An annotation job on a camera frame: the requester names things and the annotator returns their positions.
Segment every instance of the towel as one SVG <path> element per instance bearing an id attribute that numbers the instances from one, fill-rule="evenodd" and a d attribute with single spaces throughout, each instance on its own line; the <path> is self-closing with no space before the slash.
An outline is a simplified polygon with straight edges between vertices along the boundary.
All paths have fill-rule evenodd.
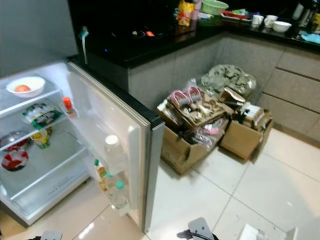
<path id="1" fill-rule="evenodd" d="M 308 41 L 308 42 L 312 42 L 312 43 L 316 43 L 316 44 L 320 44 L 320 35 L 319 34 L 308 34 L 308 33 L 304 33 L 301 35 L 301 37 Z"/>

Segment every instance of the plastic bottle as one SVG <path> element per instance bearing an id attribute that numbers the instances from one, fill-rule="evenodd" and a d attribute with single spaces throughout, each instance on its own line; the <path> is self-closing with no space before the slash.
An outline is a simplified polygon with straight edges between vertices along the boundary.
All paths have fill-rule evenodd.
<path id="1" fill-rule="evenodd" d="M 72 103 L 69 97 L 65 96 L 62 98 L 64 107 L 66 109 L 66 114 L 69 116 L 69 118 L 76 118 L 78 115 L 76 111 L 72 108 Z"/>
<path id="2" fill-rule="evenodd" d="M 123 181 L 117 181 L 115 186 L 108 191 L 108 196 L 112 204 L 121 209 L 128 203 L 127 188 Z"/>
<path id="3" fill-rule="evenodd" d="M 108 135 L 104 139 L 104 151 L 111 174 L 117 174 L 127 166 L 127 155 L 116 135 Z"/>
<path id="4" fill-rule="evenodd" d="M 98 179 L 99 182 L 99 186 L 103 191 L 107 191 L 107 185 L 106 185 L 106 176 L 107 176 L 107 172 L 105 167 L 99 162 L 98 159 L 96 159 L 94 161 L 94 165 L 95 165 L 95 173 L 96 173 L 96 177 Z"/>
<path id="5" fill-rule="evenodd" d="M 113 176 L 109 171 L 106 172 L 105 184 L 107 189 L 112 189 L 116 186 L 117 177 Z"/>

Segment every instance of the water bottle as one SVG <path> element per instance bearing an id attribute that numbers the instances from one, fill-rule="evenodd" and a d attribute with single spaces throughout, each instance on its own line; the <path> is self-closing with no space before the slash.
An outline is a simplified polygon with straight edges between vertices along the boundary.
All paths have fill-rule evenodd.
<path id="1" fill-rule="evenodd" d="M 117 177 L 113 176 L 109 171 L 106 172 L 105 184 L 107 189 L 112 189 L 116 186 Z"/>
<path id="2" fill-rule="evenodd" d="M 116 135 L 108 135 L 105 138 L 104 152 L 112 174 L 117 174 L 127 168 L 128 157 Z"/>
<path id="3" fill-rule="evenodd" d="M 111 203 L 117 208 L 123 208 L 128 202 L 128 195 L 124 181 L 117 181 L 115 186 L 108 191 Z"/>

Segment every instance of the green bowl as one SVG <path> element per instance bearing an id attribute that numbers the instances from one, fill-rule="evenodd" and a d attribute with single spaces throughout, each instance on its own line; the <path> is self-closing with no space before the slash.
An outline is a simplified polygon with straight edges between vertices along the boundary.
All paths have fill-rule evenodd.
<path id="1" fill-rule="evenodd" d="M 228 4 L 217 0 L 203 0 L 202 12 L 212 15 L 220 15 L 220 12 L 226 10 L 229 7 Z"/>

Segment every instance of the bottle on counter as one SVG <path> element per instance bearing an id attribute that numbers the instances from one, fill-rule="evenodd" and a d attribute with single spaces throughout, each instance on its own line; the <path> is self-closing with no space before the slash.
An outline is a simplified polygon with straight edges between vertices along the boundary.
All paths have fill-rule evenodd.
<path id="1" fill-rule="evenodd" d="M 72 107 L 72 102 L 70 100 L 70 98 L 68 96 L 65 96 L 62 98 L 65 110 L 66 110 L 66 114 L 68 115 L 69 118 L 76 118 L 78 115 L 76 113 L 76 111 L 73 109 Z"/>
<path id="2" fill-rule="evenodd" d="M 106 169 L 98 159 L 94 161 L 94 166 L 95 166 L 95 173 L 96 173 L 97 180 L 99 182 L 99 186 L 104 192 L 106 192 L 108 190 L 106 185 L 106 176 L 107 176 Z"/>
<path id="3" fill-rule="evenodd" d="M 123 208 L 128 203 L 128 193 L 124 181 L 117 181 L 107 194 L 111 203 L 117 209 Z"/>
<path id="4" fill-rule="evenodd" d="M 104 152 L 111 174 L 117 174 L 127 167 L 127 155 L 116 135 L 108 135 L 104 139 Z"/>

